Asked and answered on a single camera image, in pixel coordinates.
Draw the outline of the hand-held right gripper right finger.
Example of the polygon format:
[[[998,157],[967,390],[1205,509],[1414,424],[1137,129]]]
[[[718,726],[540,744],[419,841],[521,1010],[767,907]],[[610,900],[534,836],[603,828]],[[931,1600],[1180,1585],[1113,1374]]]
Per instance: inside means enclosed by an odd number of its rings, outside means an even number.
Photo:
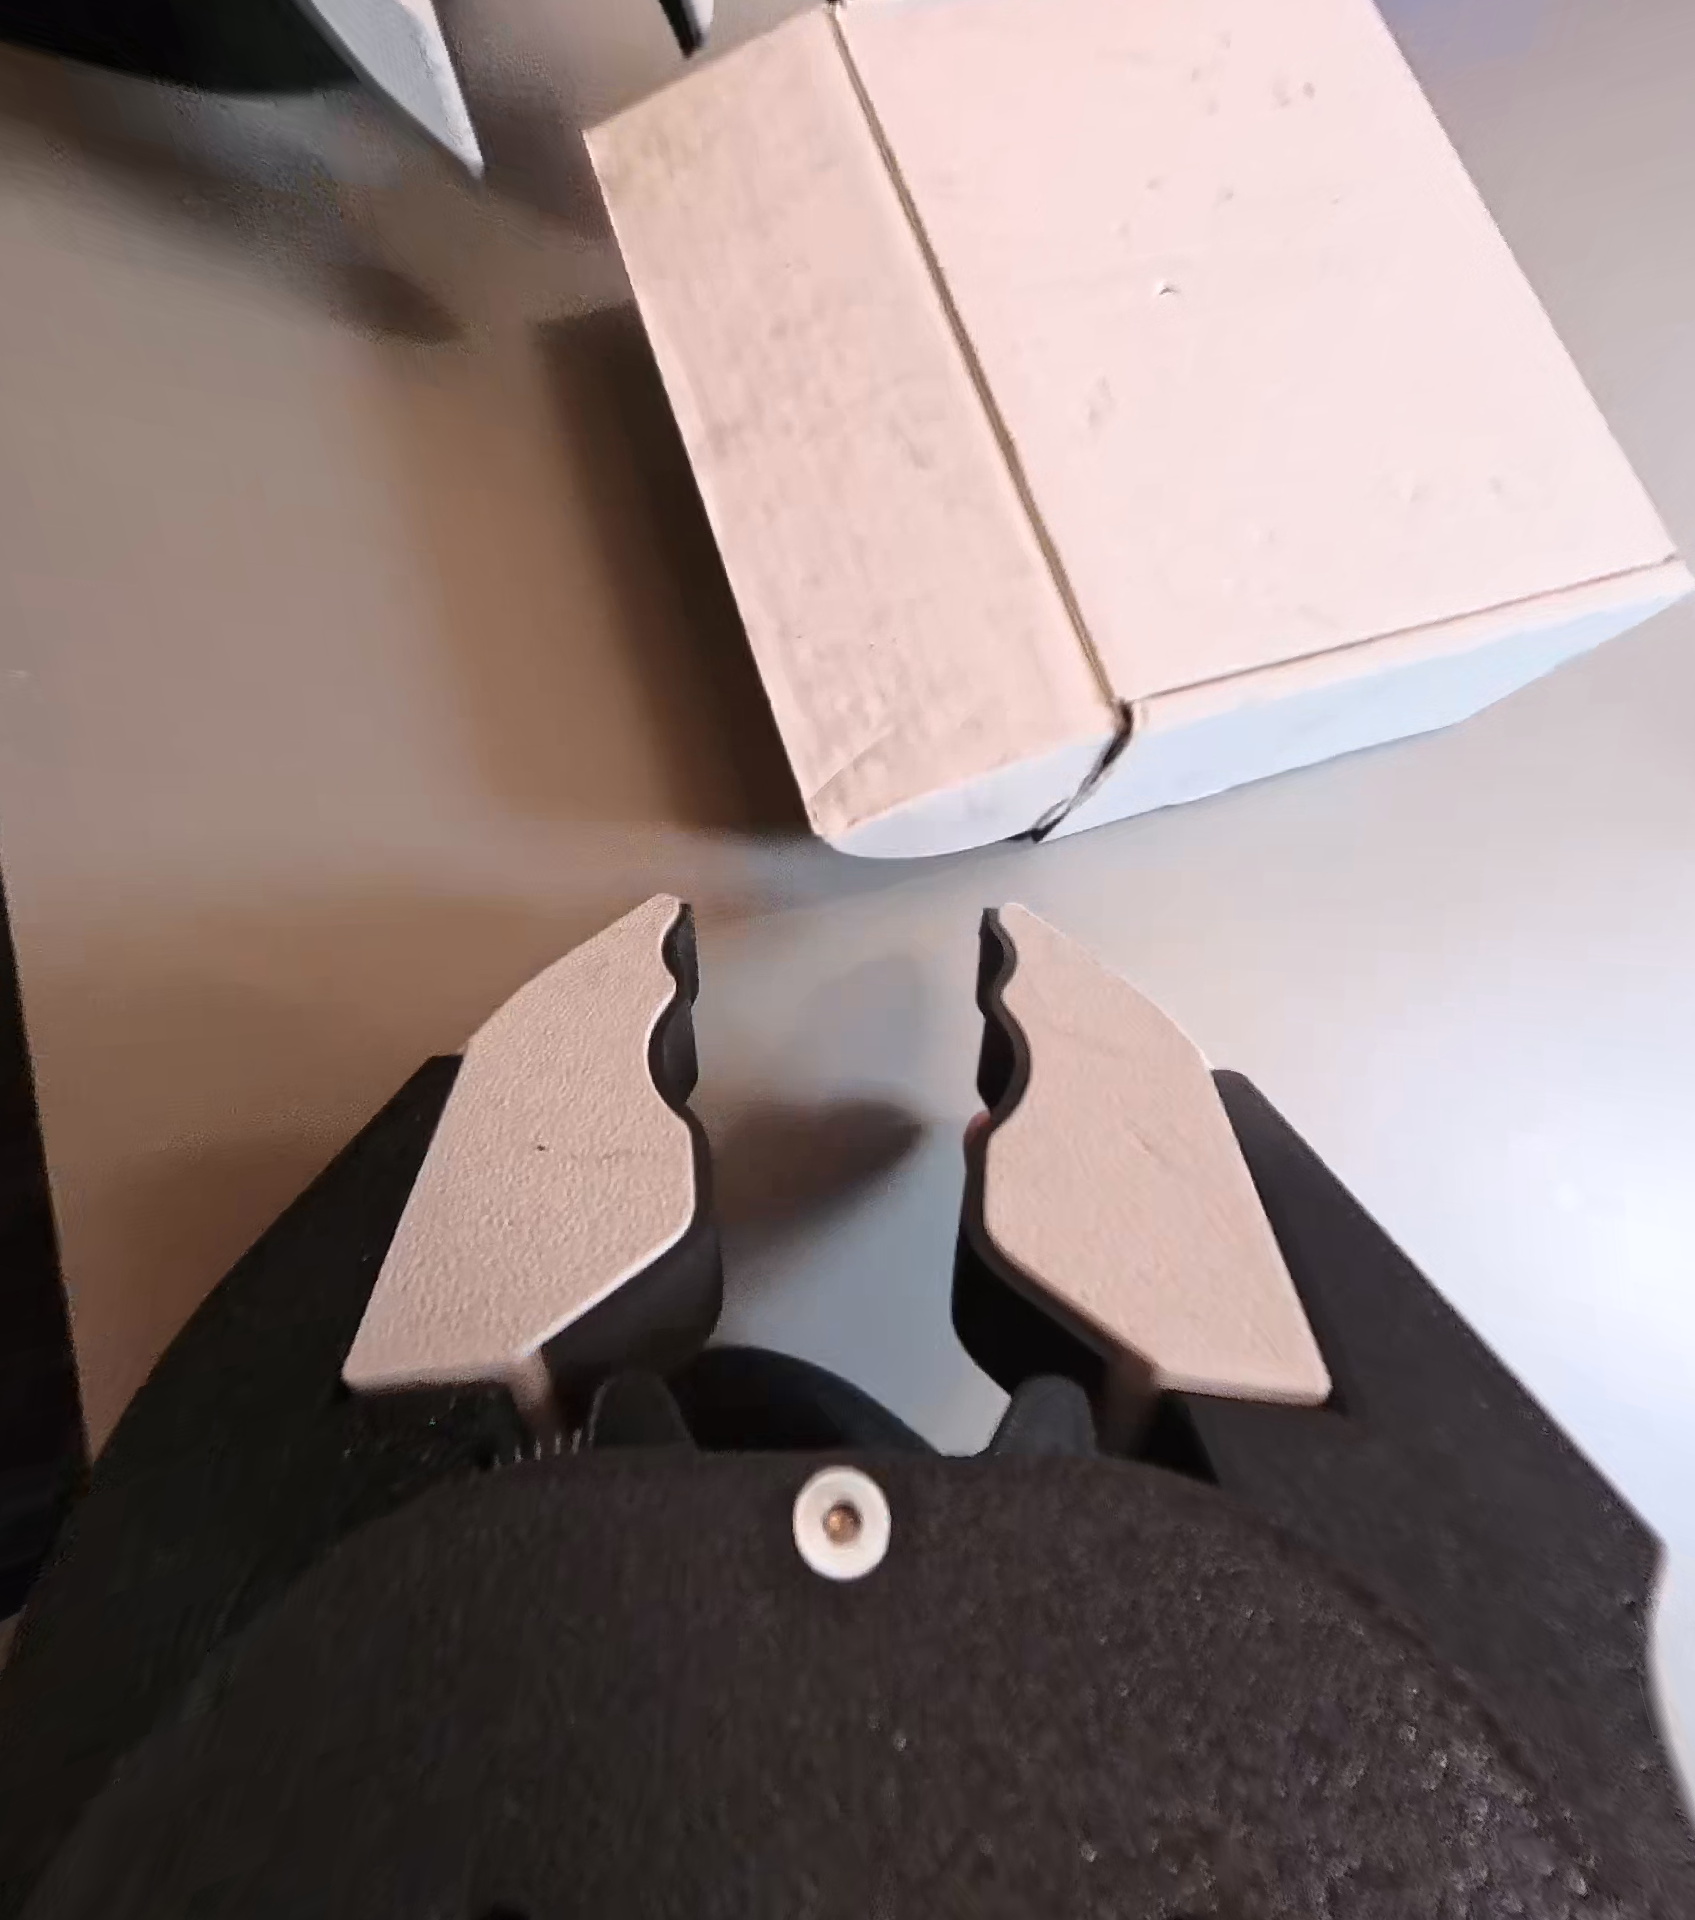
[[[1202,1049],[1023,905],[977,925],[955,1330],[1130,1450],[1172,1397],[1324,1411],[1332,1374]]]

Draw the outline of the white cardboard box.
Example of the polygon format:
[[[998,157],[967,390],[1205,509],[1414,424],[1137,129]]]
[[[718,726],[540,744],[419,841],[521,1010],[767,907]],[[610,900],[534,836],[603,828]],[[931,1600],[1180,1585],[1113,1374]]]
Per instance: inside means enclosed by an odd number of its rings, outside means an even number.
[[[826,4],[585,144],[837,854],[1436,733],[1695,588],[1371,4]]]

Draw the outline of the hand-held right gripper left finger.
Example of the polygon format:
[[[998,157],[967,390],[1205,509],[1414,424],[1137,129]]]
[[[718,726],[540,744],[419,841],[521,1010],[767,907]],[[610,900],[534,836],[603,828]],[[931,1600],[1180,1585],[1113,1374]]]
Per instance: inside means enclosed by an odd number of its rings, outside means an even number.
[[[652,895],[472,1033],[343,1365],[354,1395],[497,1385],[574,1428],[617,1369],[670,1374],[724,1305],[692,907]]]

